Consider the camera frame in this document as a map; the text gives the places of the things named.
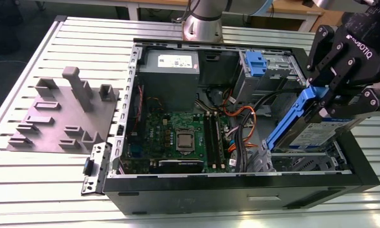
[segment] power supply label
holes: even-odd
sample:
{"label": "power supply label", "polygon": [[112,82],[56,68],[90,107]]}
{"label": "power supply label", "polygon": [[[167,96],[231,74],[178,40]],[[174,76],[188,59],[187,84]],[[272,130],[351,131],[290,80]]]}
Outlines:
{"label": "power supply label", "polygon": [[335,130],[346,126],[352,119],[324,118],[320,123],[311,123],[298,138],[292,141],[290,148],[311,149],[322,146],[335,135]]}
{"label": "power supply label", "polygon": [[192,68],[191,56],[160,55],[158,67]]}

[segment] green circuit board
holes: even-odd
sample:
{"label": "green circuit board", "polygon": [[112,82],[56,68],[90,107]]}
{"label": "green circuit board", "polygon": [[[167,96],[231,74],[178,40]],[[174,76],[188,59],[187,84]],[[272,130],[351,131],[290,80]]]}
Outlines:
{"label": "green circuit board", "polygon": [[[228,125],[228,118],[219,118],[220,128]],[[180,135],[191,135],[194,148],[180,151]],[[208,146],[204,136],[204,114],[192,113],[150,113],[146,119],[142,144],[128,147],[127,162],[134,173],[147,172],[150,162],[159,160],[198,160],[204,162],[204,173],[228,172],[227,151],[223,140],[219,142],[220,164],[208,162]]]}

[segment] cpu socket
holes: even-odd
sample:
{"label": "cpu socket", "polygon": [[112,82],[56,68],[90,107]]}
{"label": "cpu socket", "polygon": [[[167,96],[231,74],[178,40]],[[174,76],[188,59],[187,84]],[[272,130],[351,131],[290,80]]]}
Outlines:
{"label": "cpu socket", "polygon": [[176,131],[176,151],[183,155],[188,155],[195,151],[195,132]]}

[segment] slotted aluminum surface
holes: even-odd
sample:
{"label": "slotted aluminum surface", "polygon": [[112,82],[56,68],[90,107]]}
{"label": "slotted aluminum surface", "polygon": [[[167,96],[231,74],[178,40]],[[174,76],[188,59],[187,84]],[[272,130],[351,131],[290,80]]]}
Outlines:
{"label": "slotted aluminum surface", "polygon": [[[107,197],[80,196],[87,155],[3,150],[37,95],[32,86],[40,77],[67,85],[63,68],[76,66],[92,87],[112,84],[123,94],[132,39],[182,39],[180,29],[170,23],[108,19],[55,22],[0,109],[0,226],[380,227],[380,186],[304,210],[126,216]],[[311,33],[250,28],[224,27],[223,34],[226,43],[299,47],[307,52],[314,39]],[[380,178],[380,117],[352,132]]]}

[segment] open computer tower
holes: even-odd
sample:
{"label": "open computer tower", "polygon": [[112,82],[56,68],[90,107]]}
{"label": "open computer tower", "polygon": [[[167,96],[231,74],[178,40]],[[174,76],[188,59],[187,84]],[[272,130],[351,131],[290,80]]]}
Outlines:
{"label": "open computer tower", "polygon": [[351,132],[314,153],[262,153],[298,93],[256,110],[236,170],[231,131],[243,114],[223,109],[304,88],[306,62],[300,48],[136,39],[115,141],[94,148],[82,194],[106,194],[124,214],[194,213],[310,208],[379,185]]}

